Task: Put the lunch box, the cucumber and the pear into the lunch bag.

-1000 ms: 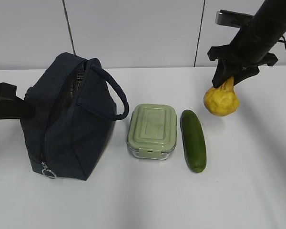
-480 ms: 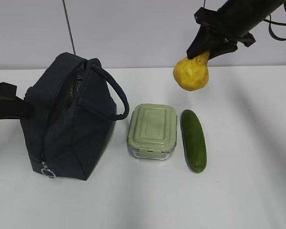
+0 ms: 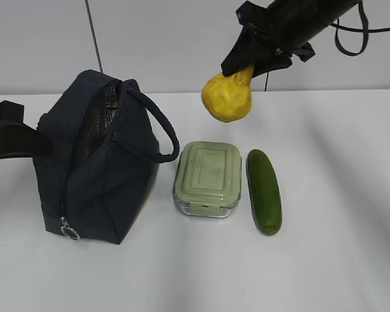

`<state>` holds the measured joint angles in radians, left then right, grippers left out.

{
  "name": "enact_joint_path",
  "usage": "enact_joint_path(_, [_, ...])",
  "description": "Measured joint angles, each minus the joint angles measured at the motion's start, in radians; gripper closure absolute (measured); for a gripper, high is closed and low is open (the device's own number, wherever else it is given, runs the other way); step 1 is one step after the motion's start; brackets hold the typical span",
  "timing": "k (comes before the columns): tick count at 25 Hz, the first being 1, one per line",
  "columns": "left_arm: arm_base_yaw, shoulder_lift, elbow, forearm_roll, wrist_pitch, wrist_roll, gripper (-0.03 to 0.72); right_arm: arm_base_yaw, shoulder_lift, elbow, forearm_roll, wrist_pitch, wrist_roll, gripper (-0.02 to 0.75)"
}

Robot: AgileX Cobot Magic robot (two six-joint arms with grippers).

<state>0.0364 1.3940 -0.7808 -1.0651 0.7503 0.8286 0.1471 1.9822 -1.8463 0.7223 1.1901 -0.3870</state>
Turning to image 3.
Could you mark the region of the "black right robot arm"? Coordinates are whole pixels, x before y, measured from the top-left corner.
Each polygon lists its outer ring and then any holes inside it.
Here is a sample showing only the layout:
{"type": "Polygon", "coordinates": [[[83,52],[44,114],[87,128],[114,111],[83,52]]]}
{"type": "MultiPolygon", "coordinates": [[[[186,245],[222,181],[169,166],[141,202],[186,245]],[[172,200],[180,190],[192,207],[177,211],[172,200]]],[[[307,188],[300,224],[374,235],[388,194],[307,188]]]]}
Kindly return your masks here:
{"type": "Polygon", "coordinates": [[[249,65],[253,76],[284,70],[292,56],[306,62],[315,56],[309,41],[360,1],[273,1],[266,8],[245,1],[236,10],[242,31],[221,63],[229,77],[249,65]]]}

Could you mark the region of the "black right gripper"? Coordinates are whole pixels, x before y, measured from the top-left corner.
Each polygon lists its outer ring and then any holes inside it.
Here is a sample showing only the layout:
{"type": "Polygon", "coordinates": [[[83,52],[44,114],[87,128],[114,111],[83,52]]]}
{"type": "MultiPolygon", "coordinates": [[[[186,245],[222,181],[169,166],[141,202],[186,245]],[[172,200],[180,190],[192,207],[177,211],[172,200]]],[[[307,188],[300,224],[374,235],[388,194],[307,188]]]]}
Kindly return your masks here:
{"type": "Polygon", "coordinates": [[[302,62],[315,56],[311,44],[294,44],[276,27],[276,17],[269,8],[245,1],[237,10],[242,31],[235,45],[221,63],[224,77],[229,77],[254,64],[252,77],[284,70],[292,65],[296,55],[302,62]]]}

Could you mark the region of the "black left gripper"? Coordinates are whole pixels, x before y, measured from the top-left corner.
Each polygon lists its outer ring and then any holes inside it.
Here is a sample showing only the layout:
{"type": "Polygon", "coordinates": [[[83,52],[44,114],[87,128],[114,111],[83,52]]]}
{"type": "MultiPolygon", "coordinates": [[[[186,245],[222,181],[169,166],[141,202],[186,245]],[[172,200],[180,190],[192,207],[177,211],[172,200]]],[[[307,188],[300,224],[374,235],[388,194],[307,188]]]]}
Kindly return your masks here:
{"type": "Polygon", "coordinates": [[[24,106],[0,102],[0,160],[49,155],[50,138],[23,123],[24,106]]]}

